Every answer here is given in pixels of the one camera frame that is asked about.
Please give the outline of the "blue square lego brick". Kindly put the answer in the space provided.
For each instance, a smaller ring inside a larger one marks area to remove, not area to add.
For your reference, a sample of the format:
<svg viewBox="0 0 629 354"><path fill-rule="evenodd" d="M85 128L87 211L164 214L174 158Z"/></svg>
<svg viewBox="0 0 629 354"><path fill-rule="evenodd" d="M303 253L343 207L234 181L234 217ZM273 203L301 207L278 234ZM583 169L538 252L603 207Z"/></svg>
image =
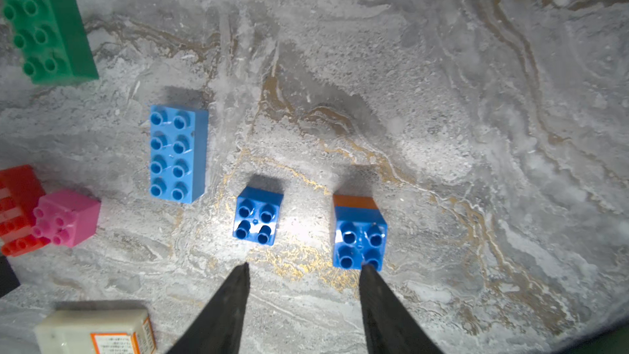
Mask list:
<svg viewBox="0 0 629 354"><path fill-rule="evenodd" d="M239 240L273 246L282 201L281 193L247 186L237 197L233 236Z"/></svg>
<svg viewBox="0 0 629 354"><path fill-rule="evenodd" d="M378 209L336 206L333 266L360 270L371 265L380 272L388 239L388 225Z"/></svg>

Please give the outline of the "light blue long lego brick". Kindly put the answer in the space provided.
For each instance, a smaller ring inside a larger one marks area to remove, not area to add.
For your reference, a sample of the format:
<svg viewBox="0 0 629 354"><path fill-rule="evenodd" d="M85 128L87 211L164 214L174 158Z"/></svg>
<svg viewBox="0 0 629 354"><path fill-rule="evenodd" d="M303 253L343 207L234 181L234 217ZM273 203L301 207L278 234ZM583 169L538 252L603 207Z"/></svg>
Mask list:
<svg viewBox="0 0 629 354"><path fill-rule="evenodd" d="M149 115L149 193L191 204L205 193L208 112L153 105Z"/></svg>

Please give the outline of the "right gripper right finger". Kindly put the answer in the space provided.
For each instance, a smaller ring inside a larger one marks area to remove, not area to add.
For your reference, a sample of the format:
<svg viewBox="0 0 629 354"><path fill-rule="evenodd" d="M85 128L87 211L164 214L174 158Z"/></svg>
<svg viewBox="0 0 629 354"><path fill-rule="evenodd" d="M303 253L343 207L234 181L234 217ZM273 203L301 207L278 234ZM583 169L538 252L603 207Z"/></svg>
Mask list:
<svg viewBox="0 0 629 354"><path fill-rule="evenodd" d="M360 272L360 303L369 353L440 353L370 265Z"/></svg>

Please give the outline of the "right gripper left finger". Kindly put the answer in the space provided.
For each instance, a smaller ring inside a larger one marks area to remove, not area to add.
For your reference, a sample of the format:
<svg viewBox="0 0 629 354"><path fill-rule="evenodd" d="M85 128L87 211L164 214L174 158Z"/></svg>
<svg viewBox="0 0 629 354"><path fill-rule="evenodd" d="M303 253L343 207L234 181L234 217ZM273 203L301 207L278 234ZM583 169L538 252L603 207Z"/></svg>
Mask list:
<svg viewBox="0 0 629 354"><path fill-rule="evenodd" d="M170 353L237 353L240 349L250 270L236 266Z"/></svg>

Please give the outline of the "orange square lego brick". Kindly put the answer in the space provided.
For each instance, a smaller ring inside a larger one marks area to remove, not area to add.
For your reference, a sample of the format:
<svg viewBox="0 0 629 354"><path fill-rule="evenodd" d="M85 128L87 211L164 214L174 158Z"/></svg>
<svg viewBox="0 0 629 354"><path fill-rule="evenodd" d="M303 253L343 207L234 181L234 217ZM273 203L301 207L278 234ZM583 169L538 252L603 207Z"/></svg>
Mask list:
<svg viewBox="0 0 629 354"><path fill-rule="evenodd" d="M378 206L370 197L350 196L350 195L333 195L335 207L351 207L360 209L378 210Z"/></svg>

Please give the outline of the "pink square lego brick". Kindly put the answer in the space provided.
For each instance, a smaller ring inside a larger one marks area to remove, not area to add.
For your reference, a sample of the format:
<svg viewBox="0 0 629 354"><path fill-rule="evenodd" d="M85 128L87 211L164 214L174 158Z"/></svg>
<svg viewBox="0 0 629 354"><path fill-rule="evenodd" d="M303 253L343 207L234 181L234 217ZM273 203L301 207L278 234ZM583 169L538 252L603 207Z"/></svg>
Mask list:
<svg viewBox="0 0 629 354"><path fill-rule="evenodd" d="M101 202L64 189L39 199L32 234L56 246L75 247L95 235Z"/></svg>

